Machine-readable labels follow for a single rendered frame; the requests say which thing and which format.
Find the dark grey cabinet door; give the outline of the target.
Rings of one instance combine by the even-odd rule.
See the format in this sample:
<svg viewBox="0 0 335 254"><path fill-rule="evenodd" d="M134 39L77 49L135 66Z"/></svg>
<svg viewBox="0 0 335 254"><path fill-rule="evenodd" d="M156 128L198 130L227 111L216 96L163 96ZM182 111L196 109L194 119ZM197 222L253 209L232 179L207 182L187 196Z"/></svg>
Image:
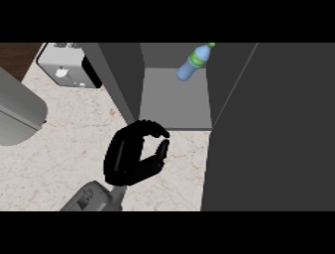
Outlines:
<svg viewBox="0 0 335 254"><path fill-rule="evenodd" d="M260 44L209 142L204 210L335 210L335 44Z"/></svg>

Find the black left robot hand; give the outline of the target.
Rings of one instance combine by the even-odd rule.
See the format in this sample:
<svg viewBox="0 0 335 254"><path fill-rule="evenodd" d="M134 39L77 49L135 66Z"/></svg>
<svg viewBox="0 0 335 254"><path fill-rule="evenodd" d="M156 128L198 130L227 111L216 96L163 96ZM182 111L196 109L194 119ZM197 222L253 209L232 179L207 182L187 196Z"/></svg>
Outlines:
<svg viewBox="0 0 335 254"><path fill-rule="evenodd" d="M144 137L165 137L154 154L139 159ZM104 181L117 187L132 186L157 175L163 168L163 160L169 146L169 133L159 123L136 120L116 131L103 160Z"/></svg>

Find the blue plastic water bottle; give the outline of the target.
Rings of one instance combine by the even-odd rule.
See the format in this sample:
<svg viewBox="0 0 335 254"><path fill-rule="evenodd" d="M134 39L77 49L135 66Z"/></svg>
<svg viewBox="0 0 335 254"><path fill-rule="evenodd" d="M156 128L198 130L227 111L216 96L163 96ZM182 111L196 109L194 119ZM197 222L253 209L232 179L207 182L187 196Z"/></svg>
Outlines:
<svg viewBox="0 0 335 254"><path fill-rule="evenodd" d="M190 53L185 62L176 69L176 77L181 81L187 81L196 72L196 70L203 66L210 57L212 48L215 43L206 43L203 46L197 47Z"/></svg>

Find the dark grey cabinet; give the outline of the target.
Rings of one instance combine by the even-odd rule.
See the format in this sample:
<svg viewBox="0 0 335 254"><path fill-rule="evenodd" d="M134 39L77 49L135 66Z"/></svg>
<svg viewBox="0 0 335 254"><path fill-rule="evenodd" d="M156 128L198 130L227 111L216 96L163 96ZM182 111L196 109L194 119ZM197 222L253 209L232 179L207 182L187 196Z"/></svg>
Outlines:
<svg viewBox="0 0 335 254"><path fill-rule="evenodd" d="M126 123L147 119L172 131L209 131L224 112L255 43L218 43L188 80L176 77L197 43L82 43Z"/></svg>

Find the pale grey rounded appliance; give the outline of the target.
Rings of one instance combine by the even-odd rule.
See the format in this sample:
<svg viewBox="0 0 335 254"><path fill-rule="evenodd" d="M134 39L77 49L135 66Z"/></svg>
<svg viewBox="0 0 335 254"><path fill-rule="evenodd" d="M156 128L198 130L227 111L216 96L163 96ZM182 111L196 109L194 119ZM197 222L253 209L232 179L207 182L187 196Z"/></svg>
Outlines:
<svg viewBox="0 0 335 254"><path fill-rule="evenodd" d="M42 129L46 114L43 99L0 66L0 145L24 142Z"/></svg>

